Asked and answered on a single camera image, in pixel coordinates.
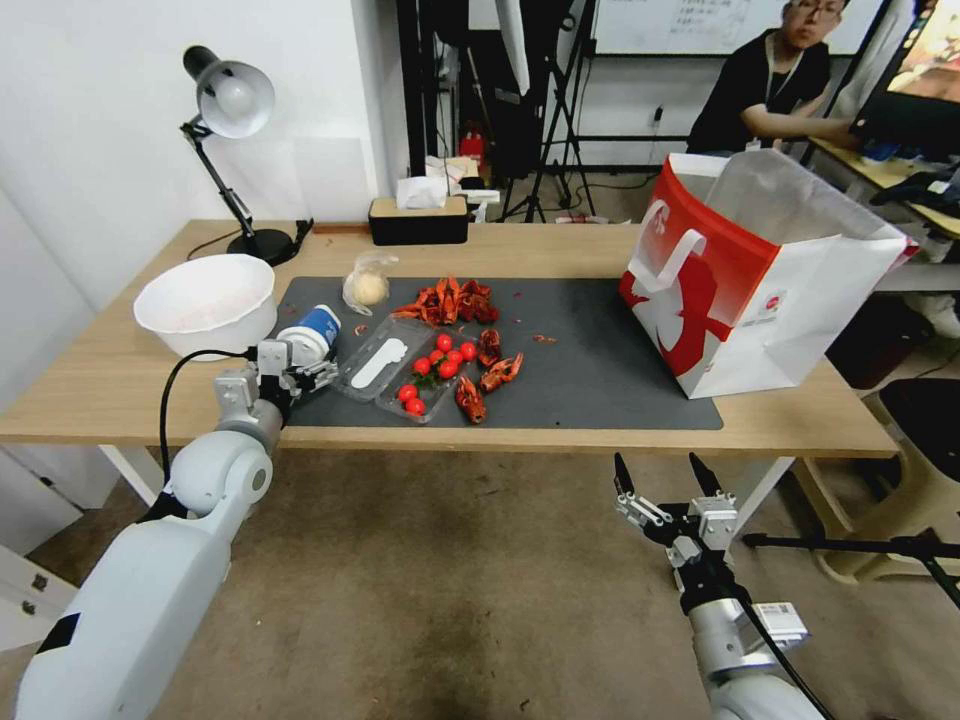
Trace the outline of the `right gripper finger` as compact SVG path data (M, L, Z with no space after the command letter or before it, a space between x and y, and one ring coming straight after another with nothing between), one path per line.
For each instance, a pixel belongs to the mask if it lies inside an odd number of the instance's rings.
M732 498L732 495L722 487L714 471L697 454L689 452L688 459L694 479L700 489L699 497L726 498L727 500Z
M616 492L615 509L641 530L648 526L662 529L673 522L673 516L635 491L632 477L620 452L613 456L613 483Z

